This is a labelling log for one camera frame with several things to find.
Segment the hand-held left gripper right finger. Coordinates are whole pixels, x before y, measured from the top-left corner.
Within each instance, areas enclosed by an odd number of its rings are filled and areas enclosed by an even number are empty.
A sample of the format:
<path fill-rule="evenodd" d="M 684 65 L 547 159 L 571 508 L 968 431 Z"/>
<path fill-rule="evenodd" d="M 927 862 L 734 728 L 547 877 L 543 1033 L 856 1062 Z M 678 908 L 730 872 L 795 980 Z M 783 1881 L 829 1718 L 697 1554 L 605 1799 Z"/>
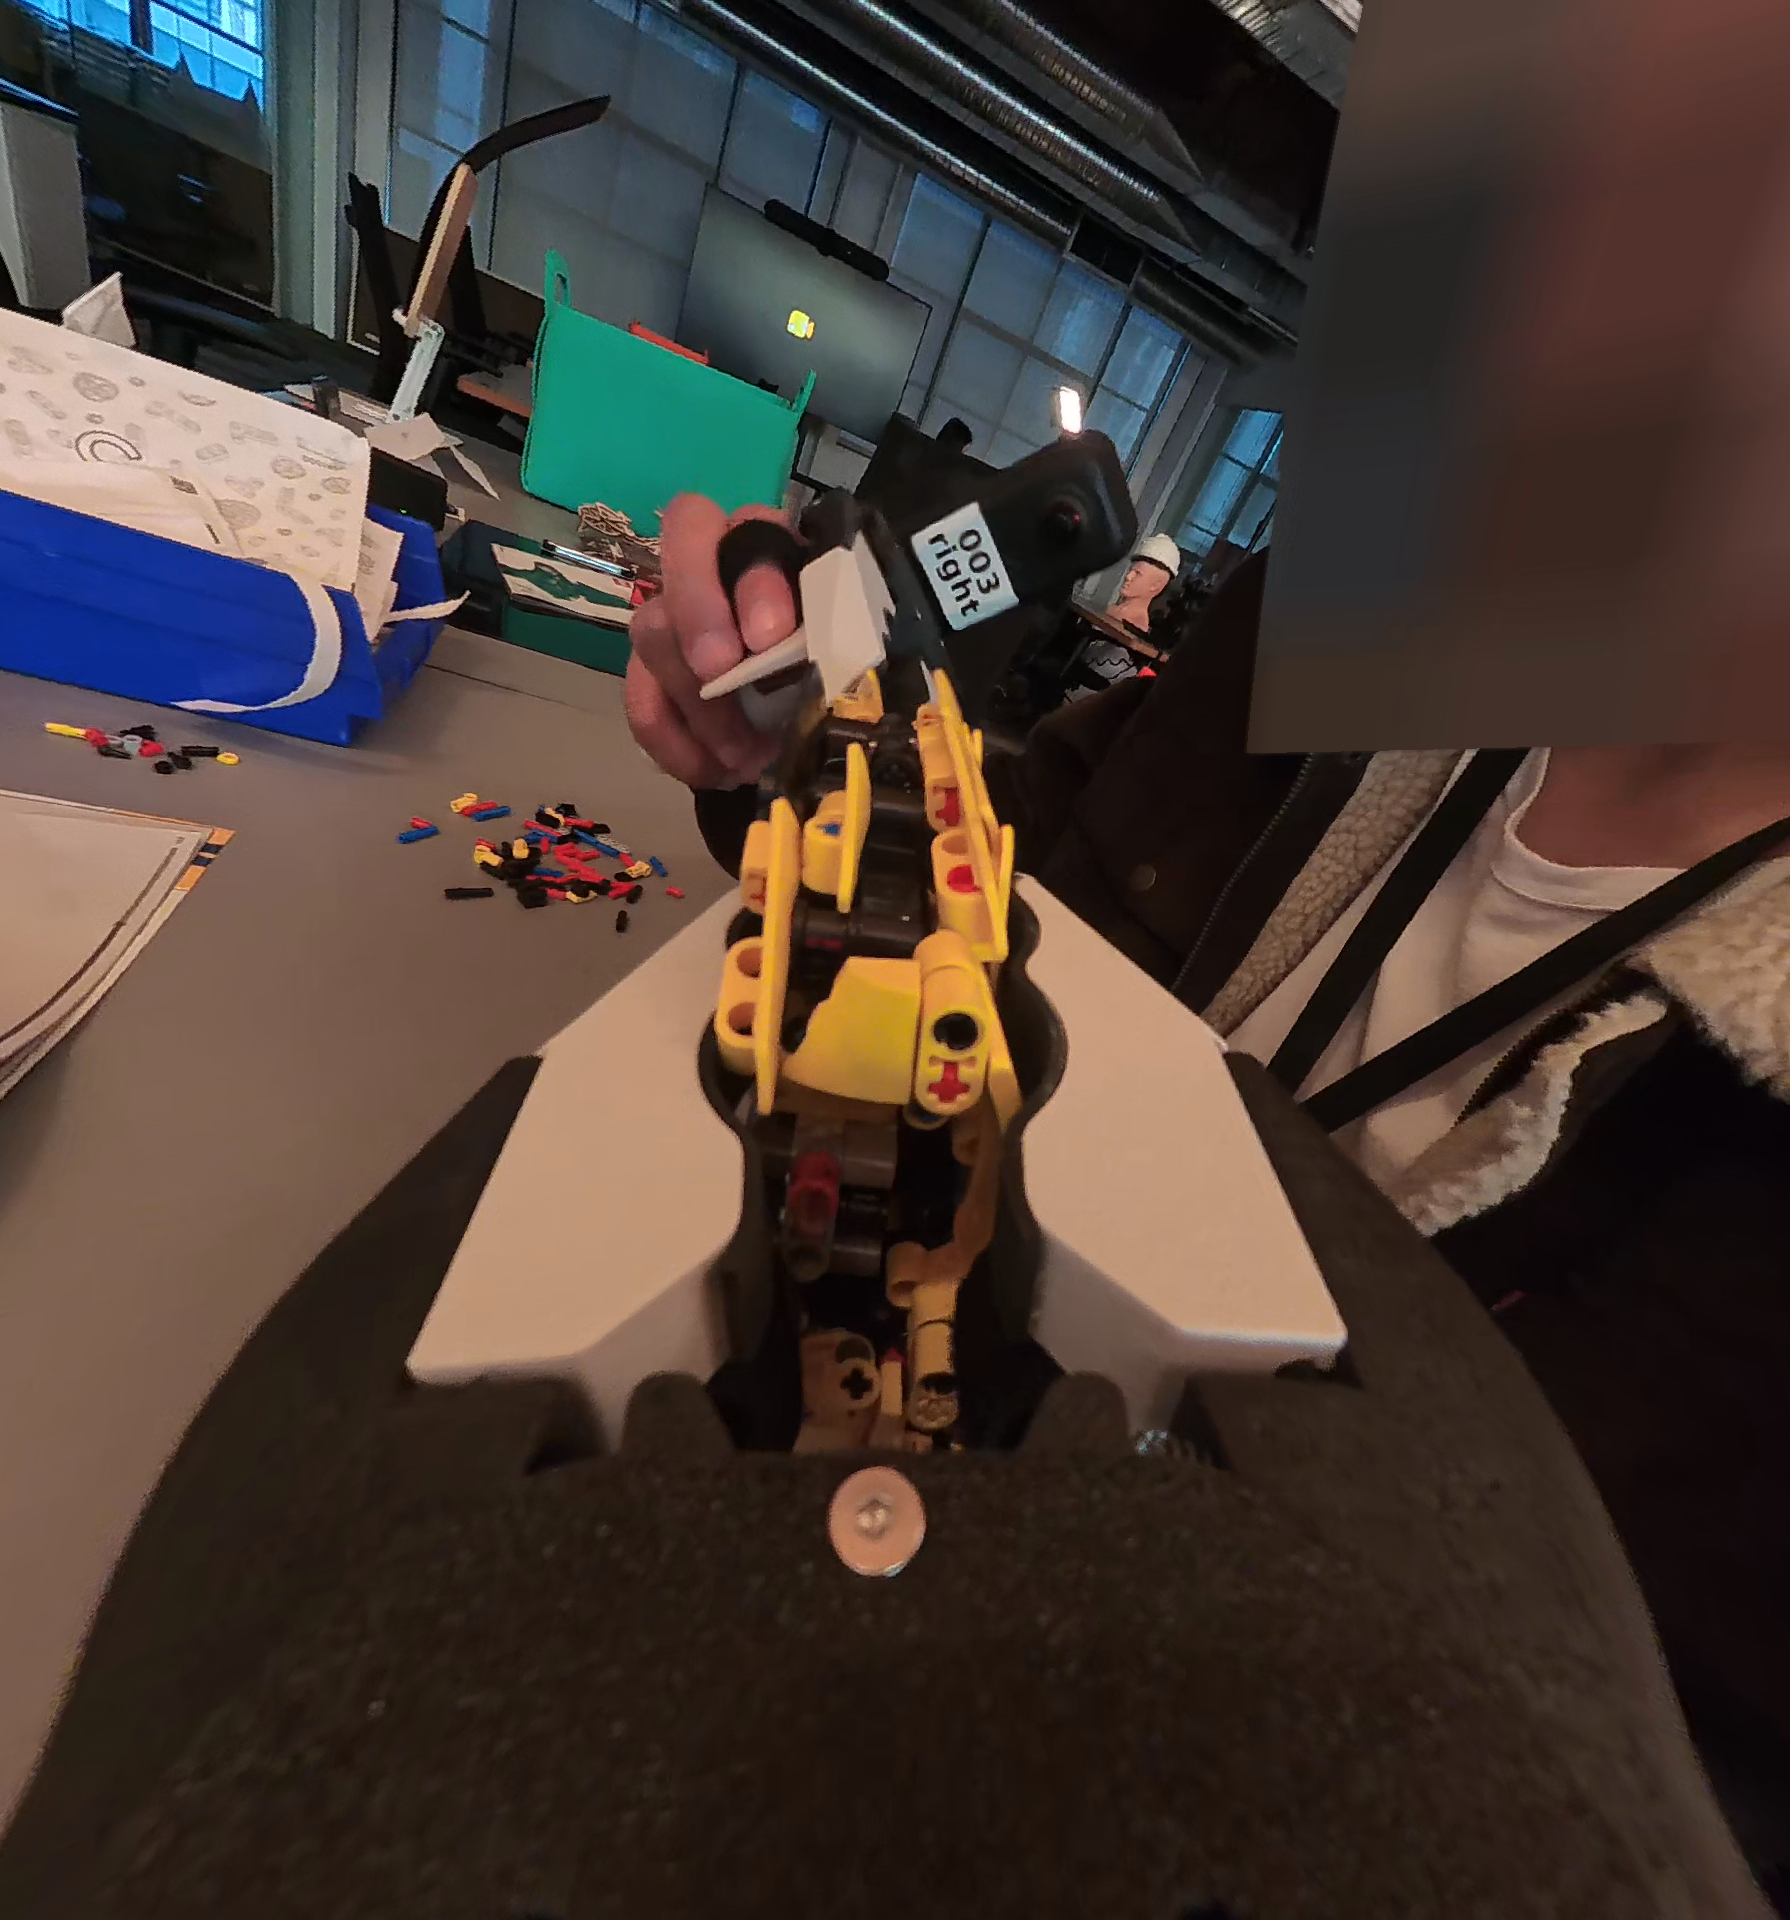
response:
<path fill-rule="evenodd" d="M 1348 1330 L 1244 1113 L 1220 1033 L 1041 882 L 1026 982 L 1065 1062 L 1022 1128 L 1045 1237 L 1026 1330 L 1162 1429 L 1200 1373 L 1333 1361 Z"/>

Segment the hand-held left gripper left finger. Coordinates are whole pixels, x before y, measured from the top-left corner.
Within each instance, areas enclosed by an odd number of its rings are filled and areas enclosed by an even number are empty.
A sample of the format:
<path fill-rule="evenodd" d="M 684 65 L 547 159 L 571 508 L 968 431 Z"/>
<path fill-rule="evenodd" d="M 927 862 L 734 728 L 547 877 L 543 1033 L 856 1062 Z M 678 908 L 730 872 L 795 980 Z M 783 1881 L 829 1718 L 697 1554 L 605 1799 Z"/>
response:
<path fill-rule="evenodd" d="M 538 1074 L 406 1370 L 431 1387 L 549 1380 L 617 1446 L 646 1373 L 730 1352 L 711 1263 L 741 1216 L 741 1143 L 697 1080 L 735 888 L 538 1057 Z"/>

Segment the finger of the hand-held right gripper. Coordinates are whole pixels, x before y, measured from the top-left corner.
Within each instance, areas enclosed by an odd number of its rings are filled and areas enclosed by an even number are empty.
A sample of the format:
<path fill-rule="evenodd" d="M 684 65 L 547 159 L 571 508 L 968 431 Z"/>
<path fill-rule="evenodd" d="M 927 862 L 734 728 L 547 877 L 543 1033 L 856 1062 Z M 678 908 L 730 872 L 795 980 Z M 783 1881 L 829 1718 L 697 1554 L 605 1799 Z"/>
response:
<path fill-rule="evenodd" d="M 891 589 L 869 543 L 829 543 L 795 575 L 805 661 L 822 698 L 841 702 L 888 661 Z"/>

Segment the yellow toy brick car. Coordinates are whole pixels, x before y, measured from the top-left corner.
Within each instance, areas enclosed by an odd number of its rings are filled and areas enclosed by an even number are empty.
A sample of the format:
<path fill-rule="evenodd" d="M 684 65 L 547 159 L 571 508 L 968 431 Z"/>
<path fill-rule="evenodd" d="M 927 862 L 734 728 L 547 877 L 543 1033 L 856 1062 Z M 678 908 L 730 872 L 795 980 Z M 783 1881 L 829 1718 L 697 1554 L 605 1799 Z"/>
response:
<path fill-rule="evenodd" d="M 961 1451 L 959 1294 L 1022 1113 L 1013 831 L 943 670 L 869 670 L 764 785 L 717 980 L 803 1451 Z"/>

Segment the pile of coloured brick pins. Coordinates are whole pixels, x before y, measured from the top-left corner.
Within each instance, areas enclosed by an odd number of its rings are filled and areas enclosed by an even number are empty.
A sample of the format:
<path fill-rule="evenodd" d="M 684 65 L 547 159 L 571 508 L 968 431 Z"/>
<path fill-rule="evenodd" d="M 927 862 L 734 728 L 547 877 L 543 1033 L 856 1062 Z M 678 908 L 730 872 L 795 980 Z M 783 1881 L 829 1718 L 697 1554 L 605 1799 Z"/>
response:
<path fill-rule="evenodd" d="M 567 802 L 511 803 L 499 792 L 468 788 L 442 810 L 407 815 L 394 847 L 433 853 L 433 899 L 462 909 L 496 904 L 511 904 L 518 915 L 587 909 L 628 939 L 639 918 L 689 904 L 660 854 Z"/>

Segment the instruction booklet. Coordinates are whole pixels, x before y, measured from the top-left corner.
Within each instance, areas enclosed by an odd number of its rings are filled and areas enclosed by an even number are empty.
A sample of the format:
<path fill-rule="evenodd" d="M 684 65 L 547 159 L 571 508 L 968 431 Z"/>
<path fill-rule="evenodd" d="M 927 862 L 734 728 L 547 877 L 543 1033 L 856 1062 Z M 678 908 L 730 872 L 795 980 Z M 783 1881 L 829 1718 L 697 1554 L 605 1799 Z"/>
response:
<path fill-rule="evenodd" d="M 230 840 L 0 788 L 0 1103 L 97 1010 Z"/>

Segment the person's right forearm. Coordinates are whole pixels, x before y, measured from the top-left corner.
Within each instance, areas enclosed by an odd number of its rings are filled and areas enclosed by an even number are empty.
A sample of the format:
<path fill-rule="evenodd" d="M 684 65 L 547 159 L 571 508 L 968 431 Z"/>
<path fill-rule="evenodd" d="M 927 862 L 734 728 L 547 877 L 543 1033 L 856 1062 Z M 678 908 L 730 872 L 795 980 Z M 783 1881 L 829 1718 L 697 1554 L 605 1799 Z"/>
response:
<path fill-rule="evenodd" d="M 1013 826 L 1013 869 L 1176 994 L 1224 885 L 1301 771 L 1238 739 L 1244 728 L 1151 677 L 1060 706 L 1022 755 L 983 767 Z"/>

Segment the grey desk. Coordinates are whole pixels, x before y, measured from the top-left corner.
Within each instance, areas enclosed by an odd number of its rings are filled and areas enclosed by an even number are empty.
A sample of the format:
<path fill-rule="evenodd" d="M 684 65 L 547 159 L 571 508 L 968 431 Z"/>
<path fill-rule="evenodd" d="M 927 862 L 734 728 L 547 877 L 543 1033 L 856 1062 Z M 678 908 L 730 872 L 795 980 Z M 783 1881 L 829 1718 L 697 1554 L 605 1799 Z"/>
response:
<path fill-rule="evenodd" d="M 237 767 L 161 781 L 41 724 L 155 728 Z M 622 683 L 468 629 L 350 749 L 0 672 L 0 788 L 232 831 L 0 1103 L 4 1825 L 136 1511 L 259 1315 L 503 1062 L 722 882 Z M 468 788 L 577 802 L 689 904 L 628 939 L 587 909 L 440 904 L 440 854 L 394 831 Z"/>

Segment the person's right hand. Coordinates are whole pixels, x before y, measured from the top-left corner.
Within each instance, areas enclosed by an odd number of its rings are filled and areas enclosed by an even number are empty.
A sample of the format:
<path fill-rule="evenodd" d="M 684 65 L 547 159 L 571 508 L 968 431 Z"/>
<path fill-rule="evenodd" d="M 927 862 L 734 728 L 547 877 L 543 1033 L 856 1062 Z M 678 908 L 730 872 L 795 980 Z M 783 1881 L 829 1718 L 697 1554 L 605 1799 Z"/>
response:
<path fill-rule="evenodd" d="M 777 755 L 777 738 L 759 731 L 734 692 L 697 698 L 697 687 L 795 629 L 795 592 L 779 568 L 759 562 L 735 592 L 722 589 L 717 549 L 746 520 L 795 529 L 777 508 L 723 513 L 703 495 L 678 495 L 660 534 L 660 592 L 630 616 L 628 728 L 645 756 L 684 788 L 756 785 Z"/>

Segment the flat printed box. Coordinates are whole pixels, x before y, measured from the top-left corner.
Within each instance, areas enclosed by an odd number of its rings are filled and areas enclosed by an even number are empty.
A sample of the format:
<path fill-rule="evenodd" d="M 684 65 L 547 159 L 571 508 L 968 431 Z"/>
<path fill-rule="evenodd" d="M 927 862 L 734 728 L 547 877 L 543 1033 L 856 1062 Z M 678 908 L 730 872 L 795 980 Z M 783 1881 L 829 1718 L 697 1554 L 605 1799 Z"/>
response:
<path fill-rule="evenodd" d="M 571 535 L 518 535 L 484 529 L 505 601 L 628 629 L 630 612 L 660 589 L 660 535 L 633 534 L 611 503 L 584 503 Z"/>

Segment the dark fleece-lined jacket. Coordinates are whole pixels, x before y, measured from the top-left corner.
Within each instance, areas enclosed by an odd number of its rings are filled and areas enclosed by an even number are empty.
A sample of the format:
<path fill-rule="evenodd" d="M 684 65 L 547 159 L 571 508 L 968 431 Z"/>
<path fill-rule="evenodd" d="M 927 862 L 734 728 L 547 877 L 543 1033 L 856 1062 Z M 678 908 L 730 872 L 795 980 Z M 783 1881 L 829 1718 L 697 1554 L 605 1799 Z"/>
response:
<path fill-rule="evenodd" d="M 1251 552 L 1159 670 L 1162 690 L 1228 728 L 1244 728 L 1260 595 L 1266 552 Z M 1418 826 L 1260 1065 L 1301 1097 L 1348 1000 L 1529 755 L 1494 755 L 1485 781 L 1466 773 L 1472 749 L 1301 756 L 1176 1000 L 1200 1022 L 1213 1000 L 1249 1013 Z M 1790 815 L 1538 960 L 1556 954 L 1572 960 L 1563 1006 L 1485 1068 L 1396 1191 L 1381 1191 L 1561 1415 L 1638 1572 L 1722 1815 L 1756 1886 L 1790 1917 Z"/>

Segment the small cluster of brick pins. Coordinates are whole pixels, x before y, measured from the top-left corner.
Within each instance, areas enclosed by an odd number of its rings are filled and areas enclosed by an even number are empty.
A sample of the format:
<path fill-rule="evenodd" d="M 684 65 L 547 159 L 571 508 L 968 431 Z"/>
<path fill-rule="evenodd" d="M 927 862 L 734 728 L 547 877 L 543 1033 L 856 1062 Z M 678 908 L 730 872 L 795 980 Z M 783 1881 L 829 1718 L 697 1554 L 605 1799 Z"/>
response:
<path fill-rule="evenodd" d="M 206 764 L 237 767 L 232 749 L 220 749 L 220 745 L 171 745 L 155 728 L 104 731 L 104 728 L 78 728 L 78 724 L 41 724 L 41 731 L 59 738 L 59 739 L 79 739 L 88 755 L 109 756 L 109 764 L 143 764 L 161 781 L 196 771 Z"/>

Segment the white patterned paper bag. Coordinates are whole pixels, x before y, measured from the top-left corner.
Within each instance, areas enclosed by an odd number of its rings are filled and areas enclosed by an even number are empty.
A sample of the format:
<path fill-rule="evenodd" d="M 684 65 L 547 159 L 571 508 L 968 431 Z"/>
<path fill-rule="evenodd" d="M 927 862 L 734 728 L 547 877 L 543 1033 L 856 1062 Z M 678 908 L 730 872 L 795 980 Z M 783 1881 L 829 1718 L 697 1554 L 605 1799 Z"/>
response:
<path fill-rule="evenodd" d="M 340 415 L 0 311 L 4 495 L 345 589 L 378 636 L 402 535 L 365 534 L 371 483 Z"/>

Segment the gridded window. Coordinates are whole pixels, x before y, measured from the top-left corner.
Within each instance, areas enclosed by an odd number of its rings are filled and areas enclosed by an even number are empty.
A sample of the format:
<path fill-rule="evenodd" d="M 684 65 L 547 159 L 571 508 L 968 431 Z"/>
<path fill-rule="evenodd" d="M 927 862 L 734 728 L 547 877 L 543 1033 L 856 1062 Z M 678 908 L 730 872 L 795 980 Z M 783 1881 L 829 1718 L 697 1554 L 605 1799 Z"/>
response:
<path fill-rule="evenodd" d="M 193 83 L 216 102 L 270 105 L 262 0 L 22 0 L 22 13 L 79 82 L 125 102 Z"/>

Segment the large dark wall screen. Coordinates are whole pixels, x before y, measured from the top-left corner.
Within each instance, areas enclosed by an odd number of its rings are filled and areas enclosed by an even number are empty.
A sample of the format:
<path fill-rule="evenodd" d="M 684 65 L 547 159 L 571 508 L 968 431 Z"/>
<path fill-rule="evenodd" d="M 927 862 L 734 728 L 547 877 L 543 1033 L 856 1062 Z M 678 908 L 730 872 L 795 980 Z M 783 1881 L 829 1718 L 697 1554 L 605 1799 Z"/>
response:
<path fill-rule="evenodd" d="M 876 441 L 913 377 L 927 302 L 711 188 L 678 344 L 856 441 Z"/>

